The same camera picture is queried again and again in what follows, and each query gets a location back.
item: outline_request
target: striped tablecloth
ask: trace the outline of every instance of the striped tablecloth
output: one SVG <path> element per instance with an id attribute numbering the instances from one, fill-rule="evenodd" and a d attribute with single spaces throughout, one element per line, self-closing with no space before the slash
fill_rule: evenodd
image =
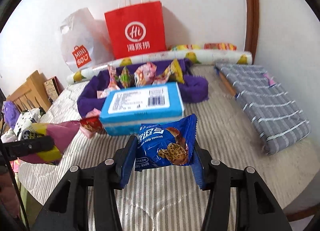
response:
<path id="1" fill-rule="evenodd" d="M 291 203 L 320 168 L 313 144 L 307 137 L 283 151 L 266 156 L 248 117 L 228 94 L 213 67 L 193 68 L 195 75 L 209 81 L 209 100 L 185 104 L 186 115 L 198 117 L 197 141 L 229 167 L 254 167 L 267 183 L 282 208 Z M 76 100 L 87 82 L 67 87 L 51 106 L 42 122 L 59 123 L 80 119 Z M 96 134 L 87 139 L 78 132 L 58 166 L 22 163 L 19 178 L 25 188 L 44 204 L 59 180 L 72 165 L 88 168 L 98 165 L 124 147 L 128 136 Z M 236 192 L 231 190 L 229 228 L 235 225 Z M 191 167 L 169 166 L 143 172 L 132 171 L 126 188 L 116 191 L 123 230 L 198 231 L 209 193 L 201 191 Z M 95 230 L 93 191 L 89 190 L 89 230 Z"/>

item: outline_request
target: wooden headboard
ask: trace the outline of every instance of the wooden headboard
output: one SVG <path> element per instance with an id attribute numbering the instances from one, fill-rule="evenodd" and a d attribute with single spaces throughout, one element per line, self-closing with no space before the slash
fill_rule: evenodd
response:
<path id="1" fill-rule="evenodd" d="M 7 101 L 15 103 L 20 111 L 42 107 L 48 111 L 51 103 L 44 89 L 44 78 L 38 70 L 34 71 L 13 94 L 7 97 Z"/>

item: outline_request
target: silver screw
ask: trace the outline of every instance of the silver screw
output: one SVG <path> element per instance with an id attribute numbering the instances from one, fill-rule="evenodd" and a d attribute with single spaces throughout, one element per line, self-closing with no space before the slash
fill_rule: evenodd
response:
<path id="1" fill-rule="evenodd" d="M 114 161 L 113 159 L 111 159 L 111 158 L 106 159 L 106 160 L 104 161 L 104 163 L 105 163 L 106 165 L 112 165 L 114 162 L 115 162 L 115 161 Z"/>
<path id="2" fill-rule="evenodd" d="M 255 169 L 253 167 L 247 167 L 247 172 L 254 173 Z"/>
<path id="3" fill-rule="evenodd" d="M 73 165 L 73 166 L 70 167 L 70 171 L 71 172 L 76 172 L 78 170 L 78 168 L 79 168 L 78 166 Z"/>
<path id="4" fill-rule="evenodd" d="M 214 158 L 214 159 L 211 160 L 211 164 L 215 165 L 215 166 L 218 166 L 218 165 L 220 165 L 220 161 L 218 159 Z"/>

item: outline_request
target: roll of wrapping paper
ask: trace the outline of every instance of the roll of wrapping paper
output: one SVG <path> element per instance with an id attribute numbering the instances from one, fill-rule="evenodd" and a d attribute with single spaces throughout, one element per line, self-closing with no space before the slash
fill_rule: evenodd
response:
<path id="1" fill-rule="evenodd" d="M 97 76 L 100 71 L 107 70 L 108 66 L 122 67 L 132 64 L 141 64 L 146 62 L 190 59 L 193 64 L 214 65 L 217 62 L 231 64 L 252 64 L 252 54 L 246 51 L 219 50 L 219 49 L 186 49 L 178 51 L 163 51 L 150 54 L 141 54 L 132 57 L 125 57 L 105 63 L 97 67 L 90 67 L 73 73 L 67 77 L 68 84 L 76 84 L 90 80 Z"/>

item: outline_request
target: white label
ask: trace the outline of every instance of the white label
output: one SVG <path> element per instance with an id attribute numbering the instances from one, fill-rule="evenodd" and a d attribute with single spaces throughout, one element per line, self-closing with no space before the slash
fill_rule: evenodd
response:
<path id="1" fill-rule="evenodd" d="M 148 89 L 135 88 L 130 91 L 116 92 L 112 98 L 108 113 L 134 112 L 169 107 L 167 86 Z"/>

